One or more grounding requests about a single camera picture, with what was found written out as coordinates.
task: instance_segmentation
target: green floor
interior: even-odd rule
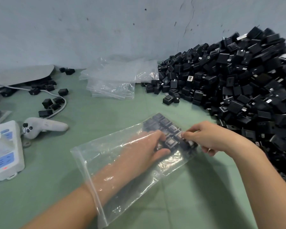
[[[161,112],[183,130],[210,120],[199,107],[181,100],[162,104],[164,94],[147,94],[136,85],[134,100],[92,98],[86,81],[56,73],[59,88],[68,88],[68,104],[53,120],[70,126],[65,132],[46,132],[24,149],[25,169],[0,182],[0,229],[19,228],[77,188],[83,181],[70,149],[132,126]],[[31,96],[18,91],[0,99],[0,110],[11,110],[7,120],[38,117],[46,93]],[[93,222],[90,228],[96,228]],[[224,153],[209,158],[199,153],[162,179],[108,228],[229,229],[257,228],[239,172]]]

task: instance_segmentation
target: person's left arm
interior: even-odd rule
[[[159,130],[142,132],[124,145],[123,152],[114,163],[105,166],[92,178],[102,205],[152,163],[170,153],[169,149],[155,152],[159,140],[165,140],[165,135]],[[83,184],[22,229],[83,229],[96,215],[93,197]]]

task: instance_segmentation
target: white cable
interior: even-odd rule
[[[6,88],[12,88],[12,89],[30,91],[30,89],[26,89],[26,88],[14,88],[14,87],[5,86],[5,85],[2,85],[2,84],[0,84],[0,86],[6,87]],[[48,92],[47,90],[40,90],[40,91],[41,91],[41,92],[49,93],[51,96],[56,96],[56,97],[61,97],[61,98],[63,98],[62,96],[53,94],[53,93],[51,93],[51,92]],[[50,119],[50,118],[52,118],[53,116],[55,116],[55,115],[57,115],[58,113],[60,113],[62,110],[64,110],[64,108],[65,108],[66,105],[67,105],[67,100],[66,100],[65,98],[63,98],[63,99],[64,99],[65,103],[64,103],[64,105],[61,107],[61,109],[59,109],[57,112],[53,113],[52,115],[50,115],[50,116],[48,116],[48,117],[45,117],[45,119]]]

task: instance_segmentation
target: person's right hand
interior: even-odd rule
[[[199,144],[202,151],[210,156],[214,156],[218,151],[224,151],[232,157],[233,146],[251,143],[245,137],[208,121],[193,125],[181,136]]]

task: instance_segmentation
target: gray wall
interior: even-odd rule
[[[0,0],[0,70],[164,59],[258,25],[286,38],[286,0]]]

